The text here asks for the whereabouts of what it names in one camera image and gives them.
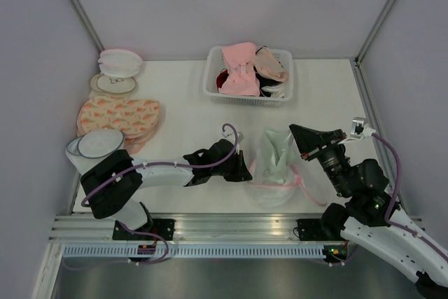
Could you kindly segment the mint green bra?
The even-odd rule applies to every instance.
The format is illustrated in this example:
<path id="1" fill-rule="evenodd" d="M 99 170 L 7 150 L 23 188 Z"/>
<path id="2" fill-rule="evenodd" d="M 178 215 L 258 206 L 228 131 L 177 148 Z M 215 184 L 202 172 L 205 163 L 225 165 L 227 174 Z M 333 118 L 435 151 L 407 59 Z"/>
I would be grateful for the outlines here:
<path id="1" fill-rule="evenodd" d="M 293 135 L 290 130 L 264 130 L 260 143 L 259 164 L 264 181 L 285 185 L 289 180 L 289 167 L 297 161 L 292 149 Z"/>

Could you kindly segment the white mesh laundry bag pink zipper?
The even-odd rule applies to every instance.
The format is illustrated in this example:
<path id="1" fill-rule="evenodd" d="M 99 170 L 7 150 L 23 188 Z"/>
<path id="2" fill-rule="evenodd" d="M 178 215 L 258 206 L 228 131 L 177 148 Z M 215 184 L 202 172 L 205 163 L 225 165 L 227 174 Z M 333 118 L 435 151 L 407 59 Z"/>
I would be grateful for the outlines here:
<path id="1" fill-rule="evenodd" d="M 258 143 L 255 159 L 249 168 L 253 179 L 248 182 L 249 186 L 246 188 L 246 192 L 253 198 L 253 200 L 261 207 L 274 208 L 287 203 L 296 192 L 300 191 L 316 206 L 326 207 L 328 205 L 328 197 L 324 195 L 322 185 L 305 167 L 295 140 L 292 149 L 297 156 L 297 161 L 289 167 L 289 180 L 287 183 L 285 185 L 275 185 L 264 181 L 259 164 L 261 139 L 262 137 Z"/>

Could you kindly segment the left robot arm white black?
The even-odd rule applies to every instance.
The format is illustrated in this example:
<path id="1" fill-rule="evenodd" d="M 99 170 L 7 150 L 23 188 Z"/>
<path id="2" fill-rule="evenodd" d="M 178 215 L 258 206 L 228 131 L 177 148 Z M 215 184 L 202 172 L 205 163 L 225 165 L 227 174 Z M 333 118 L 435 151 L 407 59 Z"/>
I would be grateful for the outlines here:
<path id="1" fill-rule="evenodd" d="M 147 162 L 117 150 L 81 176 L 85 197 L 81 206 L 89 208 L 97 219 L 112 218 L 138 240 L 149 238 L 153 220 L 143 202 L 133 199 L 144 188 L 205 184 L 213 176 L 227 182 L 250 181 L 244 155 L 237 145 L 220 139 L 210 148 L 202 148 L 175 160 Z"/>

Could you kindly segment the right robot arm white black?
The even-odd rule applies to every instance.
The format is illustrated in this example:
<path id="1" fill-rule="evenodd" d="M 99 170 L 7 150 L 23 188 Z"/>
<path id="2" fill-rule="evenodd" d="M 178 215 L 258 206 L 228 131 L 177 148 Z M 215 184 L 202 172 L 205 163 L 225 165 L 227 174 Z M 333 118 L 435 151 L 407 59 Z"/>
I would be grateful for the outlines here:
<path id="1" fill-rule="evenodd" d="M 398 201 L 400 158 L 392 145 L 363 118 L 353 120 L 351 134 L 341 129 L 318 131 L 291 124 L 289 129 L 303 160 L 318 160 L 345 204 L 332 203 L 320 218 L 327 239 L 343 239 L 363 247 L 405 275 L 423 298 L 447 297 L 447 250 L 427 235 Z M 351 165 L 346 144 L 374 138 L 393 154 L 396 180 L 390 181 L 379 163 L 365 159 Z"/>

